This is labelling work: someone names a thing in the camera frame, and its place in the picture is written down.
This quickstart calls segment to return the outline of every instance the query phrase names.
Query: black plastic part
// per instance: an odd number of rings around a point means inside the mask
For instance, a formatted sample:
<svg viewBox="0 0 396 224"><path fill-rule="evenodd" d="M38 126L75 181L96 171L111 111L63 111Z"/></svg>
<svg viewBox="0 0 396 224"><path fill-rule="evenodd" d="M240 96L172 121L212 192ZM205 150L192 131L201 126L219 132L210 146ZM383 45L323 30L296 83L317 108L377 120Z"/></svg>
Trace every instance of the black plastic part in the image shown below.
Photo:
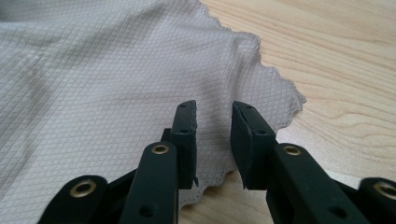
<svg viewBox="0 0 396 224"><path fill-rule="evenodd" d="M274 220L289 217L276 223L369 223L304 148L279 144L270 161L271 214ZM277 195L286 195L291 207L284 210L285 200L277 201Z"/></svg>
<svg viewBox="0 0 396 224"><path fill-rule="evenodd" d="M267 157L276 134L251 105L233 102L231 148L244 188L266 189Z"/></svg>
<svg viewBox="0 0 396 224"><path fill-rule="evenodd" d="M171 142L171 129L164 129L163 136L161 137L162 142Z"/></svg>
<svg viewBox="0 0 396 224"><path fill-rule="evenodd" d="M106 189L107 182L101 176L73 179L52 199L38 223L99 223Z"/></svg>
<svg viewBox="0 0 396 224"><path fill-rule="evenodd" d="M178 105L170 133L170 142L177 147L180 189L191 189L192 182L196 180L196 110L195 101Z"/></svg>
<svg viewBox="0 0 396 224"><path fill-rule="evenodd" d="M134 176L120 223L177 223L177 190L177 148L168 142L149 145Z"/></svg>
<svg viewBox="0 0 396 224"><path fill-rule="evenodd" d="M396 183L384 178L365 178L358 189L360 210L373 223L396 223Z"/></svg>
<svg viewBox="0 0 396 224"><path fill-rule="evenodd" d="M102 223L118 223L120 221L120 215L135 174L136 170L133 170L107 185L107 193L103 202L106 217L102 220Z"/></svg>

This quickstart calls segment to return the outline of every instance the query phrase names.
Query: white cloth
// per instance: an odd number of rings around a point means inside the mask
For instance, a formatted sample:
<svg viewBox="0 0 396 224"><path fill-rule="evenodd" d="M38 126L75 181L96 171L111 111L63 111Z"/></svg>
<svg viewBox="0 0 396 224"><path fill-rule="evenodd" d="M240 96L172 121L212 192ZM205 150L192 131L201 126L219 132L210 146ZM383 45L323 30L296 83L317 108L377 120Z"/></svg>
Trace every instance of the white cloth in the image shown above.
<svg viewBox="0 0 396 224"><path fill-rule="evenodd" d="M276 131L304 97L260 64L260 39L235 33L197 0L26 0L0 3L0 223L35 223L69 180L132 171L198 106L197 202L235 169L232 101Z"/></svg>

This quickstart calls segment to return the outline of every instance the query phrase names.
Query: small hole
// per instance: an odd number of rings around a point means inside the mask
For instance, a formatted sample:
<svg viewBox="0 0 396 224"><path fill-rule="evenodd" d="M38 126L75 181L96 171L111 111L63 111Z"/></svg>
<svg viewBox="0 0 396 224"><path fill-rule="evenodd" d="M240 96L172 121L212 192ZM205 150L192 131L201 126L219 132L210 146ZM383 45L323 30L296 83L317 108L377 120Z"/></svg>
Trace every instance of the small hole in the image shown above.
<svg viewBox="0 0 396 224"><path fill-rule="evenodd" d="M347 217L347 212L340 207L330 206L327 209L329 210L329 212L331 212L333 215L339 218L345 219Z"/></svg>
<svg viewBox="0 0 396 224"><path fill-rule="evenodd" d="M388 184L386 182L378 182L374 184L374 188L378 193L382 194L383 196L396 200L396 188L393 187L391 184Z"/></svg>
<svg viewBox="0 0 396 224"><path fill-rule="evenodd" d="M291 156L298 156L301 154L300 149L298 149L297 147L284 147L283 149Z"/></svg>
<svg viewBox="0 0 396 224"><path fill-rule="evenodd" d="M388 186L382 186L381 189L389 195L396 196L396 189L392 189Z"/></svg>
<svg viewBox="0 0 396 224"><path fill-rule="evenodd" d="M165 152L166 148L165 147L156 147L155 151L156 152Z"/></svg>
<svg viewBox="0 0 396 224"><path fill-rule="evenodd" d="M91 187L91 184L89 184L89 183L84 183L84 184L78 186L78 187L76 188L76 191L79 192L79 193L81 193L81 192L84 192L84 191L88 190L90 187Z"/></svg>
<svg viewBox="0 0 396 224"><path fill-rule="evenodd" d="M156 206L155 204L145 204L139 210L141 217L153 217L155 215Z"/></svg>
<svg viewBox="0 0 396 224"><path fill-rule="evenodd" d="M169 147L167 146L156 146L151 150L151 152L158 155L164 154L168 151L169 151Z"/></svg>
<svg viewBox="0 0 396 224"><path fill-rule="evenodd" d="M70 195L74 198L82 198L91 194L95 189L95 182L90 179L82 180L70 189Z"/></svg>

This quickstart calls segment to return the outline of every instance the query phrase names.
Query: light wood surface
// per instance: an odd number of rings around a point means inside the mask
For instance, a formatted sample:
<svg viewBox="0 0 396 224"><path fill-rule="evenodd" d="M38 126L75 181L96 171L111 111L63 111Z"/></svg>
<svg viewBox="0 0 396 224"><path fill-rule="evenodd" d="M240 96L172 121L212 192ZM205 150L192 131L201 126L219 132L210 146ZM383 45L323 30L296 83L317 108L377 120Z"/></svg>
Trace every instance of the light wood surface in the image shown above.
<svg viewBox="0 0 396 224"><path fill-rule="evenodd" d="M305 147L328 174L396 181L396 2L392 0L203 0L234 31L262 40L262 63L307 98L277 135ZM184 207L179 223L273 223L265 192L237 172Z"/></svg>

